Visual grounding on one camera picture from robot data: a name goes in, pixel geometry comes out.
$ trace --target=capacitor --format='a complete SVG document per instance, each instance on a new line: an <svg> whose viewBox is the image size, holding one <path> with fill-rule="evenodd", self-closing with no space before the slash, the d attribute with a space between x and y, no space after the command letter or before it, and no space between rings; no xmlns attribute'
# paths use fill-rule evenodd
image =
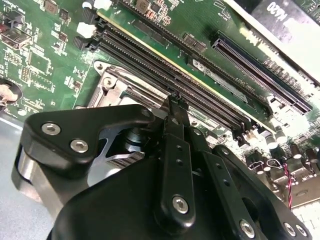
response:
<svg viewBox="0 0 320 240"><path fill-rule="evenodd" d="M269 149L275 149L278 146L278 143L273 135L266 136L265 142Z"/></svg>
<svg viewBox="0 0 320 240"><path fill-rule="evenodd" d="M289 147L290 147L291 154L292 154L293 158L294 159L300 159L302 155L301 155L301 152L299 150L298 145L293 143Z"/></svg>
<svg viewBox="0 0 320 240"><path fill-rule="evenodd" d="M286 158L286 153L280 146L277 146L275 149L271 149L270 153L272 158L277 159L280 163Z"/></svg>
<svg viewBox="0 0 320 240"><path fill-rule="evenodd" d="M94 4L95 4L94 0L85 0L82 3L82 8L92 9L94 7Z"/></svg>
<svg viewBox="0 0 320 240"><path fill-rule="evenodd" d="M257 166L257 167L254 169L254 171L255 171L256 174L258 174L258 175L261 175L261 174L264 174L264 173L265 173L264 167L263 167L262 165Z"/></svg>
<svg viewBox="0 0 320 240"><path fill-rule="evenodd" d="M271 170L271 167L267 165L268 158L264 156L262 157L262 161L263 161L263 171L269 172Z"/></svg>
<svg viewBox="0 0 320 240"><path fill-rule="evenodd" d="M318 162L317 155L312 148L308 148L307 150L305 150L305 155L310 163L316 164Z"/></svg>
<svg viewBox="0 0 320 240"><path fill-rule="evenodd" d="M287 136L285 135L284 131L280 126L275 127L275 139L278 144L284 144L287 142Z"/></svg>

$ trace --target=white label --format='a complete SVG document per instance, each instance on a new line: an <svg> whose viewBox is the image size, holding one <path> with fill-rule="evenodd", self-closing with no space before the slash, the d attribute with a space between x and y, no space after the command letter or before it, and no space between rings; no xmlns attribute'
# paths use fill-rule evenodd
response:
<svg viewBox="0 0 320 240"><path fill-rule="evenodd" d="M234 86L231 86L229 83L224 81L222 78L220 78L218 75L214 74L210 69L205 67L203 64L198 62L197 60L193 59L192 64L195 68L199 69L201 72L203 72L205 75L209 76L212 78L214 81L216 81L220 86L224 87L227 89L229 92L231 92L233 95L244 101L245 103L248 103L248 100L246 96L237 90Z"/></svg>
<svg viewBox="0 0 320 240"><path fill-rule="evenodd" d="M279 21L283 21L286 19L288 14L283 10L278 4L276 4L274 1L269 4L269 6L266 8L266 10L271 14L274 15L274 17L277 18Z"/></svg>

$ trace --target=hex bolt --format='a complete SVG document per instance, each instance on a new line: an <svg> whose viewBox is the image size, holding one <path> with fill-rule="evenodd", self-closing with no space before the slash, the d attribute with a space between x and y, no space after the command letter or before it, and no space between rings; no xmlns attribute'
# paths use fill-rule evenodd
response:
<svg viewBox="0 0 320 240"><path fill-rule="evenodd" d="M295 236L296 236L295 230L293 229L293 227L292 227L289 223L284 222L283 225L285 226L286 231L287 231L292 237L295 237Z"/></svg>
<svg viewBox="0 0 320 240"><path fill-rule="evenodd" d="M173 122L174 124L176 124L176 125L179 125L178 120L177 120L177 119L175 119L175 118L172 118L172 122Z"/></svg>
<svg viewBox="0 0 320 240"><path fill-rule="evenodd" d="M201 135L201 132L200 132L200 130L199 129L193 129L193 131L194 131L194 133L195 134L197 134L198 136L200 136Z"/></svg>
<svg viewBox="0 0 320 240"><path fill-rule="evenodd" d="M304 236L307 237L308 234L306 233L306 231L300 226L300 225L295 225L296 229L298 229L298 231Z"/></svg>
<svg viewBox="0 0 320 240"><path fill-rule="evenodd" d="M55 123L45 123L41 126L42 132L50 136L58 135L61 132L61 128Z"/></svg>
<svg viewBox="0 0 320 240"><path fill-rule="evenodd" d="M255 237L255 230L247 220L242 219L240 221L240 227L248 238L253 239Z"/></svg>
<svg viewBox="0 0 320 240"><path fill-rule="evenodd" d="M88 144L85 141L81 140L81 139L73 140L70 143L70 147L71 147L71 149L73 151L75 151L76 153L79 153L79 154L83 154L86 151L88 151L88 149L89 149Z"/></svg>
<svg viewBox="0 0 320 240"><path fill-rule="evenodd" d="M175 196L172 199L172 204L175 210L177 210L181 214L186 214L189 210L187 201L184 200L181 196Z"/></svg>
<svg viewBox="0 0 320 240"><path fill-rule="evenodd" d="M225 155L229 155L229 151L226 148L222 148L221 151L225 154Z"/></svg>

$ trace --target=green circuit board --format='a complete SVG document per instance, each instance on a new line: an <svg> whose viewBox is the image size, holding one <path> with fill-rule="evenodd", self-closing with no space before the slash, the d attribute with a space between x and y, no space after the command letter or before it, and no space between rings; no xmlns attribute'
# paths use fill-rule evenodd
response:
<svg viewBox="0 0 320 240"><path fill-rule="evenodd" d="M0 77L16 83L23 94L6 113L21 121L31 114L85 103L99 80L90 69L94 55L72 44L82 17L81 1L58 0L56 6L52 13L45 10L43 0L0 1L0 13L24 15L22 29L33 37L32 44L17 50L0 41ZM67 20L61 19L62 10L68 12Z"/></svg>
<svg viewBox="0 0 320 240"><path fill-rule="evenodd" d="M316 19L319 11L316 9L317 4L313 2L313 0L304 1L301 5ZM39 112L85 106L100 78L93 68L93 62L104 60L117 63L105 53L81 51L73 46L74 37L79 35L78 23L82 21L82 3L82 0L0 0L0 14L16 11L23 15L22 30L32 36L32 43L20 50L14 50L0 41L0 54L3 56L0 59L0 77L16 83L23 93L20 100L7 106L6 114L24 121L29 115ZM207 59L227 72L238 83L250 88L257 96L264 98L268 95L268 92L256 86L248 76L211 49L210 39L219 30L261 63L268 60L263 52L239 33L242 20L222 0L188 2L165 0L164 4L167 6L166 13L159 14L155 21L180 39L183 39L186 34L191 35L206 47L203 55ZM100 9L98 13L141 42L152 46L177 66L185 65L185 59L177 48L171 45L165 49L163 45L134 28L132 21L135 16L121 6ZM257 102L252 101L251 105L244 104L235 95L215 84L208 76L187 66L184 67L184 71L203 82L241 112L269 126L265 113ZM303 149L320 144L319 98L320 96L316 95L309 99L313 111L302 119L303 124L309 127L302 128L300 131L286 132L289 141L298 143ZM213 132L218 136L224 136L219 138L220 144L235 145L229 130L217 126ZM235 151L238 155L243 155L251 150L252 148L237 148Z"/></svg>

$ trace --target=red wire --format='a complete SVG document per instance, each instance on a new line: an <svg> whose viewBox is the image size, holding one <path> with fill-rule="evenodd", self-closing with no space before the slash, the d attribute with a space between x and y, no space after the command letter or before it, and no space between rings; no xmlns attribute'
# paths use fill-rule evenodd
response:
<svg viewBox="0 0 320 240"><path fill-rule="evenodd" d="M288 182L287 182L287 185L288 185L288 192L289 192L289 195L288 195L288 208L291 210L292 208L292 176L288 170L288 164L284 164L284 174L287 176L288 178Z"/></svg>

